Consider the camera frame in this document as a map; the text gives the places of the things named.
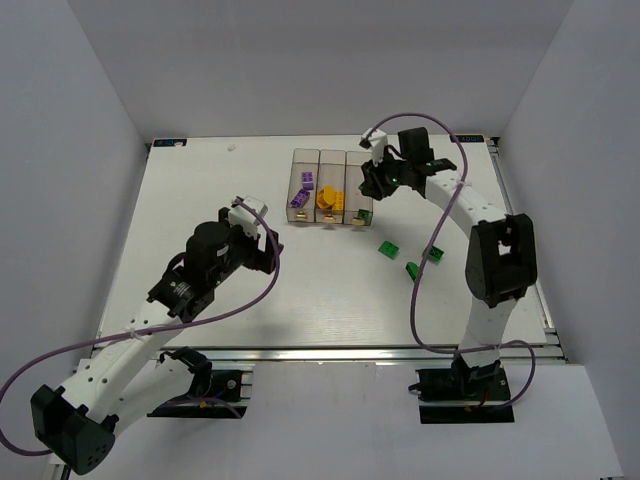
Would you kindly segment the orange curved lego brick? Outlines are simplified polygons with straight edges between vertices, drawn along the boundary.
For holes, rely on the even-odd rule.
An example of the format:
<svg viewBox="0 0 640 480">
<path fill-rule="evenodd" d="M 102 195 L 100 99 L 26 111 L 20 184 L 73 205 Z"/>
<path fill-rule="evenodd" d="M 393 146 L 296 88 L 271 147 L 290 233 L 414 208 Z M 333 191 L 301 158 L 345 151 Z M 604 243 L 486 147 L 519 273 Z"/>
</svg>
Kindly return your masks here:
<svg viewBox="0 0 640 480">
<path fill-rule="evenodd" d="M 325 186 L 317 192 L 316 205 L 323 210 L 331 210 L 335 204 L 336 191 L 330 185 Z"/>
</svg>

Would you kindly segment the green lego two-by-two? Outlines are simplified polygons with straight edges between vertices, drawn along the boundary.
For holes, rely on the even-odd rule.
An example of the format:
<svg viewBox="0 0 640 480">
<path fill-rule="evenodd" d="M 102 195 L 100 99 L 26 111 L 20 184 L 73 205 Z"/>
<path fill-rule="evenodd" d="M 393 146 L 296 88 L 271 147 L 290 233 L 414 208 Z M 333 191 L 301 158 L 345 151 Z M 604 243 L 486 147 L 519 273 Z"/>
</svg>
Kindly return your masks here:
<svg viewBox="0 0 640 480">
<path fill-rule="evenodd" d="M 391 260 L 397 258 L 399 251 L 400 248 L 390 241 L 384 241 L 378 248 L 379 253 Z"/>
</svg>

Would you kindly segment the purple small lego brick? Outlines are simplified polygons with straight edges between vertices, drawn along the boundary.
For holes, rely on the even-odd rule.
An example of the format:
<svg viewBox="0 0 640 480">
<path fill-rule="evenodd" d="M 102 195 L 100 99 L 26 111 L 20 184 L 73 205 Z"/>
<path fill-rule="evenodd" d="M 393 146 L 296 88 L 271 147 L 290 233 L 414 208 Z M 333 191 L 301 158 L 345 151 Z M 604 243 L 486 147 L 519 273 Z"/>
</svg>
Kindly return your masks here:
<svg viewBox="0 0 640 480">
<path fill-rule="evenodd" d="M 304 191 L 313 191 L 315 187 L 315 177 L 312 171 L 301 173 L 301 186 Z"/>
</svg>

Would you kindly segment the purple long lego brick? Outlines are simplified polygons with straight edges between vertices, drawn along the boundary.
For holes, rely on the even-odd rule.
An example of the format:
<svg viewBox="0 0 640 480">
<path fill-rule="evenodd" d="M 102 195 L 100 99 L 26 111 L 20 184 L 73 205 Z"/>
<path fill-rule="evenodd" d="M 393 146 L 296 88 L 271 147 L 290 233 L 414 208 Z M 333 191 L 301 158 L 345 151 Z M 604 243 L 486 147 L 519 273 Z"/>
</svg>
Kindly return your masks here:
<svg viewBox="0 0 640 480">
<path fill-rule="evenodd" d="M 289 201 L 289 206 L 294 209 L 302 209 L 306 206 L 311 198 L 311 191 L 306 189 L 300 189 L 296 192 L 293 198 Z"/>
</svg>

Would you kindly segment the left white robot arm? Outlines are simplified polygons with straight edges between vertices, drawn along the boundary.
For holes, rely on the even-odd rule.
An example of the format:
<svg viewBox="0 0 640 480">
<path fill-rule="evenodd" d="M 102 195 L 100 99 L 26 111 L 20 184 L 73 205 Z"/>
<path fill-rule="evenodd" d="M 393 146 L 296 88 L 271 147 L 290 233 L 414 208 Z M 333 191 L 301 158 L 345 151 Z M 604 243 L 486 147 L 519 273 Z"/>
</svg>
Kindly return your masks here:
<svg viewBox="0 0 640 480">
<path fill-rule="evenodd" d="M 133 422 L 181 398 L 203 400 L 213 384 L 212 365 L 189 347 L 164 354 L 142 382 L 136 375 L 214 301 L 216 289 L 241 267 L 276 275 L 283 250 L 266 226 L 268 208 L 237 198 L 215 221 L 199 224 L 184 252 L 151 288 L 129 331 L 100 349 L 59 387 L 40 387 L 31 398 L 36 437 L 74 473 L 94 470 Z"/>
</svg>

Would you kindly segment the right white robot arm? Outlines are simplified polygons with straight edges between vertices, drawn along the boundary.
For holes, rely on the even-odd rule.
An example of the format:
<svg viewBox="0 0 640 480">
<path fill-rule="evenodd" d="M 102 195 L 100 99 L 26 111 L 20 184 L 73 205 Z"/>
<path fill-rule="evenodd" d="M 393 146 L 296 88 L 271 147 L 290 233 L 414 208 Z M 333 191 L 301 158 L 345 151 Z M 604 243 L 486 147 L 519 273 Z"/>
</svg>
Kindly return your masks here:
<svg viewBox="0 0 640 480">
<path fill-rule="evenodd" d="M 401 186 L 440 207 L 468 239 L 465 280 L 472 306 L 456 361 L 471 379 L 499 368 L 498 345 L 517 302 L 537 280 L 533 222 L 492 205 L 462 178 L 447 158 L 438 158 L 424 127 L 398 133 L 400 149 L 387 134 L 367 130 L 360 146 L 371 154 L 362 167 L 365 197 L 381 201 Z"/>
</svg>

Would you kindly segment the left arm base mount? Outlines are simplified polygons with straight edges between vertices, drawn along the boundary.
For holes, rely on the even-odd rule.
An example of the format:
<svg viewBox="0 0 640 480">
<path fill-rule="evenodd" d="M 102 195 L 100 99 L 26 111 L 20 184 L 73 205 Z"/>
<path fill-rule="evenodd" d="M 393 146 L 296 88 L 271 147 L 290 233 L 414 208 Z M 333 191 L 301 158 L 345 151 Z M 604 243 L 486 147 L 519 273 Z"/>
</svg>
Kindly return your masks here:
<svg viewBox="0 0 640 480">
<path fill-rule="evenodd" d="M 242 419 L 251 396 L 249 371 L 201 364 L 189 390 L 157 407 L 148 417 Z"/>
</svg>

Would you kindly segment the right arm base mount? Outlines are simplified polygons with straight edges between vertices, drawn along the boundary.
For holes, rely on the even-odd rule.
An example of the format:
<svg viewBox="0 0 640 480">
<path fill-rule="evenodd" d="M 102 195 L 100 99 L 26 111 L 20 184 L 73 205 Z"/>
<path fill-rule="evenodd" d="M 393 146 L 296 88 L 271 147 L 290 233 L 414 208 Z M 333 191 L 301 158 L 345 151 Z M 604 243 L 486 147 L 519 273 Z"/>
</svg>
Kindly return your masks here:
<svg viewBox="0 0 640 480">
<path fill-rule="evenodd" d="M 422 424 L 515 422 L 508 379 L 499 360 L 471 368 L 455 357 L 448 368 L 424 368 L 416 374 L 408 392 L 418 397 Z"/>
</svg>

